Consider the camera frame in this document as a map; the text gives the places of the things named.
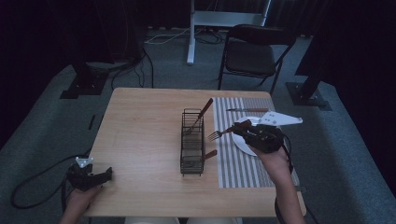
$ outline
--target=placemat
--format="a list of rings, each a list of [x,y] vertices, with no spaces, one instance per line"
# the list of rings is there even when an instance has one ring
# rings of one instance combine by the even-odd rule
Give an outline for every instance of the placemat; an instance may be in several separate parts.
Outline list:
[[[269,108],[275,111],[271,99],[266,98],[213,98],[215,129],[226,130],[233,123],[246,116],[262,117],[257,112],[228,112],[230,108]],[[262,162],[240,150],[227,133],[216,140],[218,149],[219,186],[221,188],[268,188],[274,183],[265,171]],[[292,179],[295,186],[300,185],[297,174],[293,171]]]

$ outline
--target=table top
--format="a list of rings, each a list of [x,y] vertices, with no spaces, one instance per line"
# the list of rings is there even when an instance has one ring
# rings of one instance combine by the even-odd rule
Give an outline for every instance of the table top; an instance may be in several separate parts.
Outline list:
[[[92,147],[93,172],[113,168],[88,210],[91,217],[275,217],[275,188],[220,188],[216,158],[202,175],[180,173],[185,108],[202,109],[211,97],[270,98],[262,91],[117,88]],[[205,134],[214,130],[213,109]],[[205,142],[206,152],[216,148]],[[305,206],[298,192],[301,207]]]

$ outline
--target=white plate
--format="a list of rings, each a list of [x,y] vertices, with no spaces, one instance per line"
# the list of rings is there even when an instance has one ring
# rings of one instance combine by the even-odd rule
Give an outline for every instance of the white plate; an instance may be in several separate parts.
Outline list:
[[[243,121],[245,121],[247,119],[250,119],[251,124],[253,126],[256,126],[259,123],[259,119],[260,118],[253,117],[253,116],[247,116],[247,117],[240,118],[236,122],[243,122]],[[242,136],[239,136],[238,134],[234,134],[234,133],[231,133],[231,135],[233,137],[233,142],[239,147],[239,149],[241,149],[242,151],[244,151],[245,153],[247,153],[250,156],[257,156],[256,153],[254,153],[248,147],[248,145],[245,143],[245,139]]]

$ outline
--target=black metal basket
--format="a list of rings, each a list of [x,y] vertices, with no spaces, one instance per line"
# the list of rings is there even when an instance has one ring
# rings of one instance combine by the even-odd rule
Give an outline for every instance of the black metal basket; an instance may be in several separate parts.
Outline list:
[[[184,109],[181,122],[180,172],[199,174],[205,165],[204,116],[201,109]]]

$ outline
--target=black chair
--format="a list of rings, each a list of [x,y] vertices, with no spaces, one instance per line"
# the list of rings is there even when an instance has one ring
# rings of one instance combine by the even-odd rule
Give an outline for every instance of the black chair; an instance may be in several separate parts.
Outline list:
[[[227,34],[219,70],[219,85],[223,74],[265,79],[275,75],[270,94],[273,93],[283,58],[296,41],[296,35],[288,30],[257,25],[239,24]],[[283,52],[275,60],[271,46],[284,46]]]

